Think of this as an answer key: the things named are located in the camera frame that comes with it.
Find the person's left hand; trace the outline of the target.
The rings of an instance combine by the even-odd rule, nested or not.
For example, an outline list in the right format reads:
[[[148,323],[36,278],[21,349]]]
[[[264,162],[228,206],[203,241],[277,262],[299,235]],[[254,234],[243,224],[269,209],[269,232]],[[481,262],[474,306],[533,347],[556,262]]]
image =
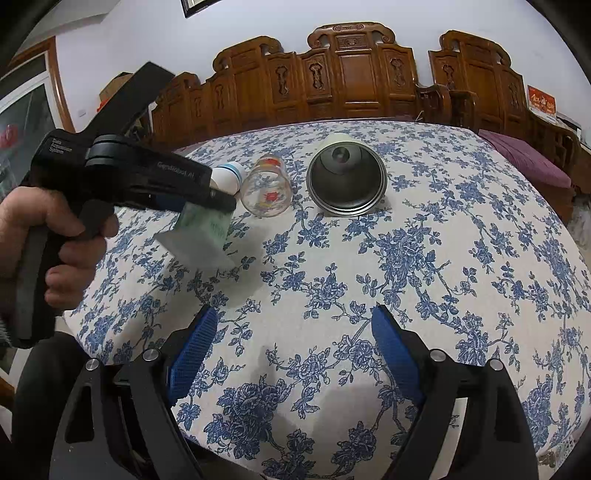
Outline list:
[[[110,214],[96,235],[82,239],[85,227],[61,193],[25,186],[12,190],[1,202],[3,280],[15,277],[27,235],[37,226],[46,226],[51,232],[48,259],[43,264],[44,300],[57,311],[73,310],[95,278],[107,240],[118,233],[118,218]]]

